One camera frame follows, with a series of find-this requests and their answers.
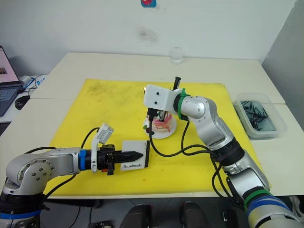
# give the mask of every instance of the red object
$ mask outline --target red object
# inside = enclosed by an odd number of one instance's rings
[[[149,5],[151,2],[153,2],[153,0],[142,0],[142,3],[145,5]]]

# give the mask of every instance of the stain on wall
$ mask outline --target stain on wall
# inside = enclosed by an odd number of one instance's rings
[[[155,45],[159,42],[157,34],[144,26],[137,27],[137,37],[140,42],[144,42],[149,45]]]

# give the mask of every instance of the laptop screen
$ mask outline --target laptop screen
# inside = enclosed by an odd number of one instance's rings
[[[19,80],[10,65],[8,58],[0,46],[0,85],[19,83]]]

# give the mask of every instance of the laptop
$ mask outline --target laptop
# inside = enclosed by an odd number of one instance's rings
[[[15,100],[22,84],[10,65],[3,47],[0,46],[0,117]]]

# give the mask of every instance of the clear plastic container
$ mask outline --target clear plastic container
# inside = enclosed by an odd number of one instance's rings
[[[170,50],[170,61],[173,64],[180,64],[183,60],[183,53],[180,47],[172,47]]]
[[[251,139],[276,138],[286,131],[286,124],[264,94],[239,94],[234,108]]]

